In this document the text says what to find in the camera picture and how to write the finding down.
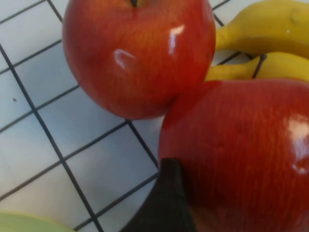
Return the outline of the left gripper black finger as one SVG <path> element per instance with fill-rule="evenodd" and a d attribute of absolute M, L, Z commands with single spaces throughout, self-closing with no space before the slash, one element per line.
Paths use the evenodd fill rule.
<path fill-rule="evenodd" d="M 182 182 L 182 167 L 174 158 L 160 161 L 149 195 L 122 232 L 195 232 Z"/>

